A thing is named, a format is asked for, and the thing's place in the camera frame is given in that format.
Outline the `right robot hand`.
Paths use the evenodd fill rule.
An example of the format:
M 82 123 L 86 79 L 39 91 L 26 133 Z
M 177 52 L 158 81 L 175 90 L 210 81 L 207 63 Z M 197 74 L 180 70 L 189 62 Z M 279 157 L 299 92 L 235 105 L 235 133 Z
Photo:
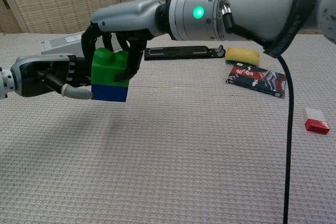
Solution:
M 135 0 L 96 10 L 81 36 L 86 62 L 91 64 L 93 61 L 97 38 L 107 39 L 114 33 L 122 49 L 128 53 L 127 65 L 114 81 L 132 79 L 139 70 L 147 41 L 169 32 L 164 21 L 165 4 L 166 0 Z

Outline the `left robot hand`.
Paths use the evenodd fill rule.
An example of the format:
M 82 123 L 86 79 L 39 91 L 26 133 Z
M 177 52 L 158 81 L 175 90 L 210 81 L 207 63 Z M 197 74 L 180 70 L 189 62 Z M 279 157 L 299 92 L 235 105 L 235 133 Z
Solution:
M 63 97 L 89 100 L 93 94 L 91 65 L 74 54 L 23 56 L 10 68 L 15 92 L 21 97 L 36 97 L 56 92 Z

